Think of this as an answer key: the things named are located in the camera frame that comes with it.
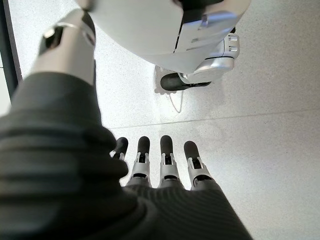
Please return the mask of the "robot left hand dark palm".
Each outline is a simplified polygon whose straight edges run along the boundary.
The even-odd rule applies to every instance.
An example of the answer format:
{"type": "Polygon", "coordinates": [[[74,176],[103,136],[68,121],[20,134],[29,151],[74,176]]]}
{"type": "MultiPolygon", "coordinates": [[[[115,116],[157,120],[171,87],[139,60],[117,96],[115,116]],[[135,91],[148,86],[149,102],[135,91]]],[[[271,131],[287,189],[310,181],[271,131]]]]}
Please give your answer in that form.
{"type": "Polygon", "coordinates": [[[145,136],[121,186],[128,142],[102,125],[95,43],[86,11],[58,21],[0,119],[1,239],[251,239],[193,141],[184,144],[191,189],[181,183],[167,135],[159,186],[150,184],[145,136]]]}

